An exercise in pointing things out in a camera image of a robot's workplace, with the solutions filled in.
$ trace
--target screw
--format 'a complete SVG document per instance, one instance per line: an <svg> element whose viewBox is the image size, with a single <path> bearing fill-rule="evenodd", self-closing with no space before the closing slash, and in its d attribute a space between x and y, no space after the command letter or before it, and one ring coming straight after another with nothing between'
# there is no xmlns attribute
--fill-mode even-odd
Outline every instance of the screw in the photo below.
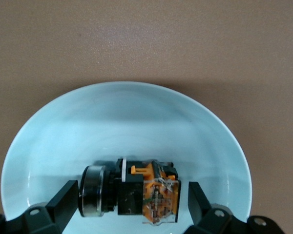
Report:
<svg viewBox="0 0 293 234"><path fill-rule="evenodd" d="M254 222L259 225L259 226L266 226L267 223L265 222L265 220L263 220L262 218L255 218Z"/></svg>
<svg viewBox="0 0 293 234"><path fill-rule="evenodd" d="M215 215L218 216L218 217L224 217L225 216L225 213L222 212L221 210L216 210L215 211Z"/></svg>
<svg viewBox="0 0 293 234"><path fill-rule="evenodd" d="M40 212L39 209L34 209L34 210L32 210L31 212L29 212L29 214L30 214L30 215L36 215L36 214L38 214L39 212Z"/></svg>

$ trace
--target brown background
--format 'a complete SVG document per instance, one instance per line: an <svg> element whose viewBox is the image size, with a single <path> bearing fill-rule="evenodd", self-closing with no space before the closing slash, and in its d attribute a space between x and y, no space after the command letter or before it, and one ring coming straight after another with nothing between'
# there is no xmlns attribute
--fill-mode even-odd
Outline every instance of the brown background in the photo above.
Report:
<svg viewBox="0 0 293 234"><path fill-rule="evenodd" d="M211 109L246 154L251 213L293 233L293 1L0 0L0 175L37 110L113 80Z"/></svg>

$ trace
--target plate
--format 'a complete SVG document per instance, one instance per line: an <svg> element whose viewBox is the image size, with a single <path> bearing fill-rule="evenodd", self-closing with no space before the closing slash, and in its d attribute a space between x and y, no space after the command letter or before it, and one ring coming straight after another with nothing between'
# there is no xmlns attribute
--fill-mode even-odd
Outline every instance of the plate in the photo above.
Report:
<svg viewBox="0 0 293 234"><path fill-rule="evenodd" d="M181 234L192 225L188 182L198 181L211 203L228 206L245 221L251 209L251 176L237 140L225 124L193 99L139 82L89 85L53 100L35 113L13 140L2 171L7 220L49 201L85 167L104 161L172 161L182 181L178 223L153 227L143 216L82 218L65 234Z"/></svg>

